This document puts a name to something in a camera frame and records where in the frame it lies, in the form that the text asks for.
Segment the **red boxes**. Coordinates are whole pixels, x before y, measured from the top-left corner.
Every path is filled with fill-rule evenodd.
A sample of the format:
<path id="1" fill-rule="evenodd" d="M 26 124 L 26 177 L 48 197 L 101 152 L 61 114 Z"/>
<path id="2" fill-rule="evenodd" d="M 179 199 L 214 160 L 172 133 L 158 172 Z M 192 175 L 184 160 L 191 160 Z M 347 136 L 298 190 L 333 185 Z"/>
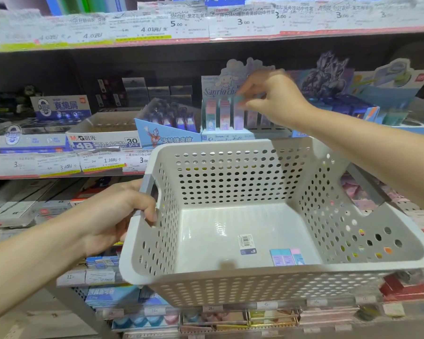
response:
<path id="1" fill-rule="evenodd" d="M 411 284 L 398 273 L 385 276 L 379 291 L 385 302 L 424 300 L 424 283 Z"/>

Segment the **blue white eraser display box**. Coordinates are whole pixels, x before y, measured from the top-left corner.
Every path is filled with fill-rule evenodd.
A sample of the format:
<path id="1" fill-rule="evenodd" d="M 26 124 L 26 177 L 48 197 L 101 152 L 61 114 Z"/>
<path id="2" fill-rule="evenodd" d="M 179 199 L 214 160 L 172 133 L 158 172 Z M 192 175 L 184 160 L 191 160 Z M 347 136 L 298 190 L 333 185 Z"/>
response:
<path id="1" fill-rule="evenodd" d="M 91 116 L 86 95 L 33 96 L 30 101 L 39 120 L 76 120 Z"/>

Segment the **person's right hand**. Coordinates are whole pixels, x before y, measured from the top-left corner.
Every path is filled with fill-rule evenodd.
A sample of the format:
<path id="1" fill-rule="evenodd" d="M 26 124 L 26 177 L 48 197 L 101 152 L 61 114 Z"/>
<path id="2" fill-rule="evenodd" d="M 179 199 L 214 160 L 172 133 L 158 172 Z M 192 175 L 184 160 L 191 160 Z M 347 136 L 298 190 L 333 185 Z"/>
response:
<path id="1" fill-rule="evenodd" d="M 271 122 L 307 132 L 308 121 L 317 113 L 291 77 L 281 69 L 252 73 L 236 97 L 245 109 L 266 116 Z"/>

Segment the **pastel cartoon dog display box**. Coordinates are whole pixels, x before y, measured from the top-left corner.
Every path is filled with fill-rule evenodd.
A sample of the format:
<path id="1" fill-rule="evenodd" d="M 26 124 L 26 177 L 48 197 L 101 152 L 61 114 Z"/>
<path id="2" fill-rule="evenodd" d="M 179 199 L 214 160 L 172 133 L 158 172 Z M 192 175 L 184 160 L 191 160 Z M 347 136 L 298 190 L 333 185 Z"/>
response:
<path id="1" fill-rule="evenodd" d="M 219 75 L 208 75 L 201 77 L 202 86 L 202 119 L 201 137 L 202 141 L 240 141 L 255 139 L 279 139 L 289 138 L 292 132 L 285 127 L 275 125 L 271 122 L 271 128 L 262 129 L 260 126 L 261 114 L 258 113 L 257 129 L 247 129 L 247 109 L 245 110 L 244 130 L 234 130 L 233 127 L 233 100 L 236 92 L 243 85 L 245 80 L 253 72 L 268 69 L 275 70 L 275 66 L 264 66 L 260 60 L 248 58 L 246 62 L 231 59 L 226 63 L 226 67 Z M 209 99 L 216 100 L 216 130 L 207 131 L 205 129 L 205 106 Z M 231 103 L 231 127 L 228 131 L 220 130 L 220 100 L 229 100 Z"/>

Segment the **group of black hanging packs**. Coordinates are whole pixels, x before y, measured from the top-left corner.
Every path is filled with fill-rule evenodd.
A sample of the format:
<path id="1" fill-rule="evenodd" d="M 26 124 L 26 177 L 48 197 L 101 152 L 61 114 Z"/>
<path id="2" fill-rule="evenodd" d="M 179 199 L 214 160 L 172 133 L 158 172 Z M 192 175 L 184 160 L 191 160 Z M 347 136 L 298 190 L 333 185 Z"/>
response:
<path id="1" fill-rule="evenodd" d="M 143 77 L 97 79 L 94 93 L 101 108 L 141 108 L 155 98 L 191 106 L 191 85 L 148 86 Z"/>

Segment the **person's left forearm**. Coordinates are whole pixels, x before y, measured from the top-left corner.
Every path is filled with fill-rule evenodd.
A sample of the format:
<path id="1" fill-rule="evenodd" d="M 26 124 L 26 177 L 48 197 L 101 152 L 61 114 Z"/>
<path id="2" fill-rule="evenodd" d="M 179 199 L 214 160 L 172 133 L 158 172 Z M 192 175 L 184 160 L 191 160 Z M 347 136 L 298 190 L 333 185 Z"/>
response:
<path id="1" fill-rule="evenodd" d="M 0 242 L 0 317 L 85 256 L 94 226 L 66 218 Z"/>

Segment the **stack of blue packets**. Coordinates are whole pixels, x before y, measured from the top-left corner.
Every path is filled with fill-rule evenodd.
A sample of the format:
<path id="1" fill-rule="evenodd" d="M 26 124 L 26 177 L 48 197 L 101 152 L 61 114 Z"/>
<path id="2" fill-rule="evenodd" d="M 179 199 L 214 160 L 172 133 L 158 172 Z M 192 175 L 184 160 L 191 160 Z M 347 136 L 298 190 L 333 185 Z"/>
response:
<path id="1" fill-rule="evenodd" d="M 109 269 L 117 268 L 120 256 L 93 256 L 85 259 L 85 265 L 89 269 Z"/>

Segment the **white perforated plastic basket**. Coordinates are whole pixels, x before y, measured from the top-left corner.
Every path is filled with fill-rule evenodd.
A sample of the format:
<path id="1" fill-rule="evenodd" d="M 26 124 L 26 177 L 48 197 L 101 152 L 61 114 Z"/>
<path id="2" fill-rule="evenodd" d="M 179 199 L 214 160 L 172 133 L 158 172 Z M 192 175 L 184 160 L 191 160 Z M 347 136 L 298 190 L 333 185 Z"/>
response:
<path id="1" fill-rule="evenodd" d="M 345 172 L 375 202 L 367 215 L 341 186 Z M 156 193 L 157 222 L 131 218 L 119 271 L 174 307 L 378 291 L 386 275 L 424 269 L 424 232 L 311 137 L 164 144 L 141 192 Z M 240 254 L 239 234 L 252 234 L 257 254 Z M 271 249 L 300 249 L 306 264 L 275 267 Z"/>

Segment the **clear boxes of sticky notes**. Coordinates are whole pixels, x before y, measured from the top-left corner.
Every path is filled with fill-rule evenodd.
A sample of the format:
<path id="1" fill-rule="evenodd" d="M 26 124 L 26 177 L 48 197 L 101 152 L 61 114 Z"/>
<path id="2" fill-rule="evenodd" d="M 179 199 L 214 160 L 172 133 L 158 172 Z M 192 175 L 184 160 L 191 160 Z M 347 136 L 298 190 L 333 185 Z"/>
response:
<path id="1" fill-rule="evenodd" d="M 240 331 L 295 327 L 300 315 L 296 309 L 280 310 L 232 310 L 221 312 L 183 312 L 181 332 Z"/>

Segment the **pastel purple eraser pack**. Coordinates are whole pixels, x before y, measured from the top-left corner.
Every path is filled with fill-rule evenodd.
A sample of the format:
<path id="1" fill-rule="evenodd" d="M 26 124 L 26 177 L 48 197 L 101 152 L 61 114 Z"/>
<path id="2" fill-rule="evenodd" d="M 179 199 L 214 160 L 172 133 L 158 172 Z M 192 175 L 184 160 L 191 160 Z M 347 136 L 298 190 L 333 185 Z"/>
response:
<path id="1" fill-rule="evenodd" d="M 234 130 L 244 130 L 245 101 L 243 95 L 237 95 L 233 100 L 233 127 Z"/>

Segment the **row of shelf price labels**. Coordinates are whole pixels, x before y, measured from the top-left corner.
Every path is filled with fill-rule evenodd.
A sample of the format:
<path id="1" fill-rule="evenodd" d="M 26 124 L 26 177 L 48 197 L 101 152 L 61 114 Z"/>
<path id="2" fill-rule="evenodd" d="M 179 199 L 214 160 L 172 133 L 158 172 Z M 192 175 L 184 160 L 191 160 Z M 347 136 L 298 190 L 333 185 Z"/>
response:
<path id="1" fill-rule="evenodd" d="M 204 0 L 43 16 L 0 10 L 0 52 L 424 32 L 424 0 Z"/>

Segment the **pink pastel eraser pack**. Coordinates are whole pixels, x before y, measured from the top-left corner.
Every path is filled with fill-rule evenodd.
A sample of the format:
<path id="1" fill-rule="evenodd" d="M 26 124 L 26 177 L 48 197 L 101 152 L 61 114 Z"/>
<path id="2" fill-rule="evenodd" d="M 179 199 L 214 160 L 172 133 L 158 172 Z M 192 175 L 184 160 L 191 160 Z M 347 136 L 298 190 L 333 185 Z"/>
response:
<path id="1" fill-rule="evenodd" d="M 209 99 L 205 106 L 205 129 L 207 131 L 216 130 L 216 100 Z"/>
<path id="2" fill-rule="evenodd" d="M 228 131 L 231 127 L 231 103 L 229 100 L 220 100 L 220 130 Z"/>

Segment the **light blue correction tape display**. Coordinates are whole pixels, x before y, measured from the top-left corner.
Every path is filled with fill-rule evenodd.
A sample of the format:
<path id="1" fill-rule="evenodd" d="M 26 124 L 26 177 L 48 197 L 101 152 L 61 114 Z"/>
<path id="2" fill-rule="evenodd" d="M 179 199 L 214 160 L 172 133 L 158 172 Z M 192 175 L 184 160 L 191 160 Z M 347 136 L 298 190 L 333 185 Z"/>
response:
<path id="1" fill-rule="evenodd" d="M 424 135 L 424 69 L 408 58 L 355 71 L 346 93 L 379 107 L 375 123 Z"/>

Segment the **barcode sticker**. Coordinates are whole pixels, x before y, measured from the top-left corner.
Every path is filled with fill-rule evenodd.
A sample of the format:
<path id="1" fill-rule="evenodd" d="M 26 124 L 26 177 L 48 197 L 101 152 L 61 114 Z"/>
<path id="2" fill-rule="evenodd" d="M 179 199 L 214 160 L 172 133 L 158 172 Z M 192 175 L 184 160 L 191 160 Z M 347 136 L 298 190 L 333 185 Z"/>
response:
<path id="1" fill-rule="evenodd" d="M 252 234 L 239 234 L 237 239 L 241 255 L 257 254 Z"/>

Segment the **blue pastel eraser pack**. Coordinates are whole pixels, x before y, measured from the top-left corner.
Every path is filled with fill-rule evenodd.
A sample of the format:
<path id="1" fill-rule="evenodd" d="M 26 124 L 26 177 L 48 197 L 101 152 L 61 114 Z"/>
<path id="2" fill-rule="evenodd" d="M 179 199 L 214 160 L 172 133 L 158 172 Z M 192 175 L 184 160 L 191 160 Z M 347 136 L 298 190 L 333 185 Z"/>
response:
<path id="1" fill-rule="evenodd" d="M 290 249 L 271 249 L 270 255 L 275 267 L 295 266 Z"/>

